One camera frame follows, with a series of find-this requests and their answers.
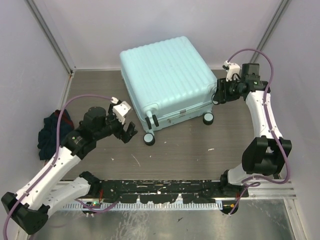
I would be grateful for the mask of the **mint green suitcase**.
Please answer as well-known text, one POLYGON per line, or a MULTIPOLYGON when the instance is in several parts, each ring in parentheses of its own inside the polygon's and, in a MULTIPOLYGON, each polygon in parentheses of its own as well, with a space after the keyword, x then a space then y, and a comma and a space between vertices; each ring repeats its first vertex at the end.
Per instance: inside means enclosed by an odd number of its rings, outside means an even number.
POLYGON ((217 77, 185 36, 123 50, 121 76, 145 131, 147 146, 155 132, 201 117, 214 122, 212 98, 217 77))

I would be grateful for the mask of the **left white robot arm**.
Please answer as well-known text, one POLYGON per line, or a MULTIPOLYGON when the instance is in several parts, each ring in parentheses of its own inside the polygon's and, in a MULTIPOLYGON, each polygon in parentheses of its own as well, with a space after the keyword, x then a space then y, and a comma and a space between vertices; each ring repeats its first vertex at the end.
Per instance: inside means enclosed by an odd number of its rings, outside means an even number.
POLYGON ((97 141, 115 136, 128 143, 137 134, 135 124, 130 122, 124 130, 126 116, 132 107, 123 101, 110 104, 109 109, 91 107, 84 114, 79 126, 67 134, 57 153, 38 174, 15 193, 6 192, 1 202, 8 216, 28 235, 37 233, 49 217, 69 201, 83 196, 95 198, 102 189, 101 180, 85 171, 74 181, 57 192, 51 190, 56 184, 97 146, 97 141))

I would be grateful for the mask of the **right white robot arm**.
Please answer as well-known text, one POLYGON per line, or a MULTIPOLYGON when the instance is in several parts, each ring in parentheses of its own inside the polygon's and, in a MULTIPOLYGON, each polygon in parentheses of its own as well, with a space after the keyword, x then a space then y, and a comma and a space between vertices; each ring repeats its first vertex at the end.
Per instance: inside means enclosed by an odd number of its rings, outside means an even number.
POLYGON ((243 99, 252 120, 254 138, 242 154, 241 164, 220 176, 219 191, 231 197, 250 180, 266 180, 279 174, 286 165, 292 143, 277 127, 271 106, 270 87, 261 80, 257 63, 239 66, 226 60, 226 77, 217 81, 212 100, 216 105, 243 99))

